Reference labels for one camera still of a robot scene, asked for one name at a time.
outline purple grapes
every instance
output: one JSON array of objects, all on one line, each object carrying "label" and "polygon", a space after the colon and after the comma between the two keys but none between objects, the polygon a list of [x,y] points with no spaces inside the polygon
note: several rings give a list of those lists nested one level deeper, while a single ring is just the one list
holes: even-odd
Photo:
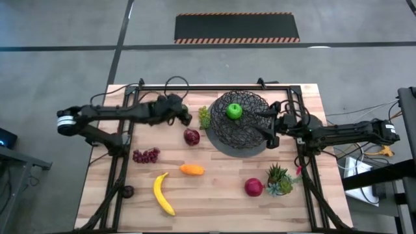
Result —
[{"label": "purple grapes", "polygon": [[156,147],[148,149],[143,153],[136,149],[133,151],[133,161],[136,163],[156,163],[160,152],[160,149]]}]

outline black wire basket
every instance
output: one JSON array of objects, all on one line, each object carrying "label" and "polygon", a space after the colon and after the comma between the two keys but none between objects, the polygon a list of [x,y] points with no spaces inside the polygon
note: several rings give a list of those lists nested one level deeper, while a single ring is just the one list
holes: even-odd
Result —
[{"label": "black wire basket", "polygon": [[[227,107],[231,103],[238,103],[243,109],[238,120],[232,120],[227,116]],[[267,101],[257,94],[230,91],[211,105],[211,129],[223,144],[232,148],[254,148],[265,141],[254,126],[268,128],[271,123],[269,118],[258,116],[256,113],[267,109]]]}]

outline striped warning tape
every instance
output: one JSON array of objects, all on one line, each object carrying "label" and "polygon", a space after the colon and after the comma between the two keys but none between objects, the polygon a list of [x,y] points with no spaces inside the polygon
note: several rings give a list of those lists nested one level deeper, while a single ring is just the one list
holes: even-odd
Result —
[{"label": "striped warning tape", "polygon": [[249,43],[297,43],[299,38],[186,38],[175,44],[249,44]]},{"label": "striped warning tape", "polygon": [[182,13],[177,16],[229,16],[229,15],[261,15],[261,14],[292,14],[292,12],[222,12],[222,13]]}]

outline potted plant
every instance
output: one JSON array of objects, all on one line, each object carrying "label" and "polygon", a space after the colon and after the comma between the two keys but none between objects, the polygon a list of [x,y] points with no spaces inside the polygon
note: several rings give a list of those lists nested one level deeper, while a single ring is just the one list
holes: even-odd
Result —
[{"label": "potted plant", "polygon": [[272,196],[282,196],[292,192],[292,184],[299,181],[300,177],[292,179],[287,173],[286,168],[281,168],[276,165],[272,165],[267,172],[267,192]]}]

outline black floor mat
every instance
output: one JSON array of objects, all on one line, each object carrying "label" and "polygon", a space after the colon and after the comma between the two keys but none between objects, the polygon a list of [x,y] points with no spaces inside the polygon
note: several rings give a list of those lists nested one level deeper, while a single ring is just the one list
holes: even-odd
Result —
[{"label": "black floor mat", "polygon": [[290,12],[185,13],[176,16],[176,44],[299,42]]}]

